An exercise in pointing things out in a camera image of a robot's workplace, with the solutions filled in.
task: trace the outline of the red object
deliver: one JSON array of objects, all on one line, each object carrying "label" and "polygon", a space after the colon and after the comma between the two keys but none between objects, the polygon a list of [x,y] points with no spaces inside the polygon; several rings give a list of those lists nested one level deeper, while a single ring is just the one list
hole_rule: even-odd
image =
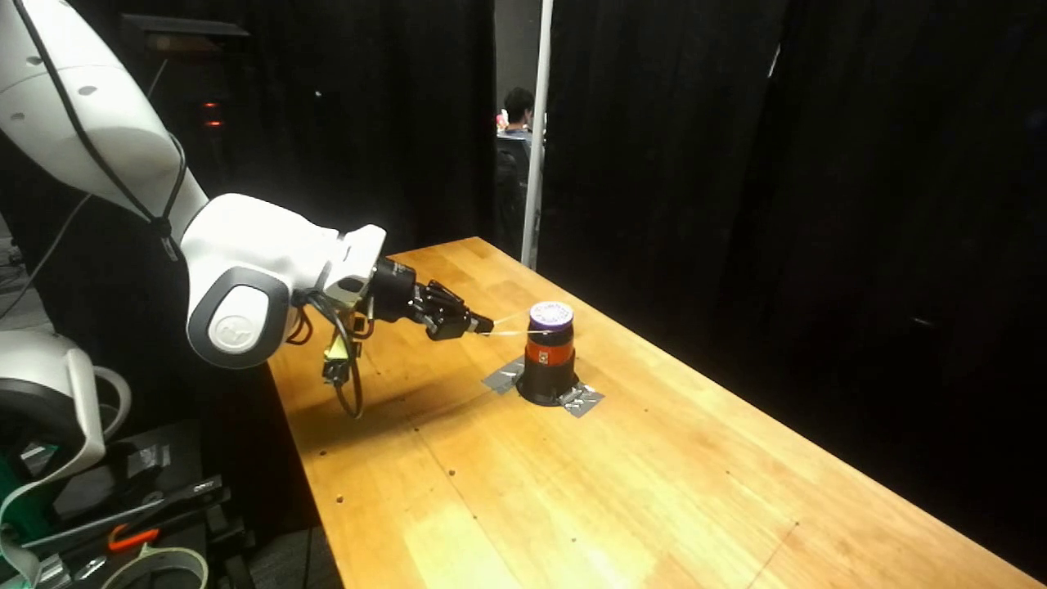
[{"label": "red object", "polygon": [[119,526],[108,533],[108,540],[105,540],[108,552],[129,552],[129,551],[138,551],[138,546],[143,546],[143,543],[157,543],[157,536],[159,536],[159,526],[143,526],[143,530],[138,530],[138,533],[130,533],[130,536],[121,536],[126,530],[129,530],[129,522],[119,522]]},{"label": "red object", "polygon": [[544,365],[567,365],[568,361],[576,361],[576,347],[574,344],[545,347],[545,344],[526,340],[524,355]]}]

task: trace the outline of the wooden table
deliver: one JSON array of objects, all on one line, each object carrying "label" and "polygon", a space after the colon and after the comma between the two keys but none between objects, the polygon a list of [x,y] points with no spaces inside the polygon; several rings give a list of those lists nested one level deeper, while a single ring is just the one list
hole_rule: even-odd
[{"label": "wooden table", "polygon": [[[377,323],[362,420],[316,375],[326,329],[271,355],[347,586],[1038,586],[488,241],[396,257],[499,332]],[[544,298],[604,394],[583,420],[484,385]]]}]

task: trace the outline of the black curtain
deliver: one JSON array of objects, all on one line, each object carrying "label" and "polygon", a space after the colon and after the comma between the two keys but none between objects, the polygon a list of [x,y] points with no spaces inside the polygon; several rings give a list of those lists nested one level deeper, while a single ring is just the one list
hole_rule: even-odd
[{"label": "black curtain", "polygon": [[380,222],[394,252],[488,233],[490,19],[490,0],[251,11],[286,198],[336,224]]},{"label": "black curtain", "polygon": [[544,267],[1047,572],[1047,5],[561,2]]}]

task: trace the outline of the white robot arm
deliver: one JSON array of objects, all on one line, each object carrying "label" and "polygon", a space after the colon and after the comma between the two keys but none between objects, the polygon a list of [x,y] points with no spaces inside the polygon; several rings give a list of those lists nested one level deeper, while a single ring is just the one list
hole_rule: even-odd
[{"label": "white robot arm", "polygon": [[[0,132],[55,180],[130,210],[190,267],[187,340],[212,365],[256,365],[275,354],[288,311],[324,301],[362,303],[387,233],[333,233],[256,197],[211,198],[179,145],[138,80],[66,0],[0,0]],[[384,301],[384,316],[413,316],[432,338],[488,329],[468,307]]]}]

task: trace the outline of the cable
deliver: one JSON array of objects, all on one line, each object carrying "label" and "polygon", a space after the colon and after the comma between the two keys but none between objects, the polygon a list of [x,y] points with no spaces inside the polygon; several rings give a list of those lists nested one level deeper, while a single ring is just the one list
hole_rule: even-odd
[{"label": "cable", "polygon": [[286,344],[300,347],[300,344],[309,344],[315,338],[315,320],[300,307],[296,307],[296,311],[298,311],[298,323],[286,338]]},{"label": "cable", "polygon": [[157,88],[159,88],[159,79],[164,79],[168,64],[169,64],[169,59],[164,59],[164,63],[157,64],[150,84],[143,88],[148,97],[157,97]]},{"label": "cable", "polygon": [[0,320],[31,294],[32,282],[40,279],[40,272],[45,267],[45,263],[52,257],[52,252],[59,250],[59,241],[66,239],[73,219],[78,215],[78,210],[88,202],[92,197],[86,193],[66,215],[66,222],[59,224],[55,239],[45,244],[44,257],[36,263],[36,267],[31,272],[27,283],[12,294],[12,301],[0,311]]},{"label": "cable", "polygon": [[168,219],[168,215],[169,215],[169,207],[172,207],[172,198],[176,198],[176,193],[179,193],[179,184],[184,184],[184,178],[187,178],[187,152],[179,151],[179,145],[172,142],[176,151],[179,151],[179,169],[176,169],[176,178],[172,178],[172,186],[169,186],[164,215],[154,215],[154,211],[135,197],[135,188],[112,169],[112,162],[105,160],[105,152],[98,151],[98,145],[92,142],[92,133],[88,133],[86,123],[78,122],[78,111],[76,111],[76,103],[73,103],[73,97],[69,97],[69,91],[66,91],[66,80],[62,80],[62,75],[59,75],[59,64],[55,64],[52,51],[45,49],[45,41],[44,41],[44,37],[40,37],[31,11],[27,11],[27,2],[24,2],[24,0],[12,0],[12,5],[16,5],[27,31],[31,31],[36,51],[40,51],[40,63],[44,63],[49,80],[55,84],[55,96],[59,96],[59,101],[62,101],[62,111],[66,111],[66,116],[69,116],[78,145],[88,151],[88,156],[94,160],[94,166],[119,186],[119,193],[130,202],[130,210],[138,210],[138,211],[159,233],[159,239],[164,239],[168,244],[172,244],[172,239],[169,239],[169,219]]},{"label": "cable", "polygon": [[336,401],[345,412],[355,420],[362,414],[362,375],[360,375],[360,344],[372,332],[372,320],[360,316],[355,326],[326,303],[324,294],[315,294],[312,303],[332,320],[333,338],[345,344],[347,355],[345,361],[326,361],[324,375],[333,385]]},{"label": "cable", "polygon": [[94,365],[94,375],[119,394],[119,414],[105,426],[105,439],[112,439],[115,431],[121,431],[121,426],[130,414],[130,385],[119,368],[108,368],[108,365]]}]

